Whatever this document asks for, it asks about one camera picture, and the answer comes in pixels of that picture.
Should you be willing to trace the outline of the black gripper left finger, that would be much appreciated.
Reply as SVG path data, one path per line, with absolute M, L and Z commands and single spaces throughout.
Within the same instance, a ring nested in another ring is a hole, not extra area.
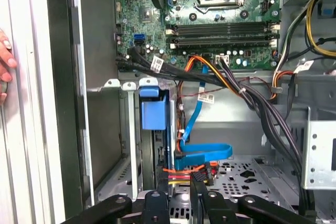
M 136 200 L 113 195 L 67 220 L 67 223 L 169 223 L 168 172 L 157 168 L 156 188 Z

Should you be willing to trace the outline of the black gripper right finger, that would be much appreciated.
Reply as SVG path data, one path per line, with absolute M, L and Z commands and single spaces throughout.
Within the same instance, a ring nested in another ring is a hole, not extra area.
M 201 173 L 191 173 L 193 223 L 313 223 L 310 219 L 255 195 L 238 198 L 235 206 L 209 191 Z

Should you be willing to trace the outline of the person's hand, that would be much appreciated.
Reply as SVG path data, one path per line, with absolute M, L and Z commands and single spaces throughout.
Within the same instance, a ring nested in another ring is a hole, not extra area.
M 9 68 L 16 68 L 17 61 L 12 54 L 12 44 L 10 43 L 8 37 L 1 29 L 1 81 L 11 82 L 12 76 L 9 73 Z

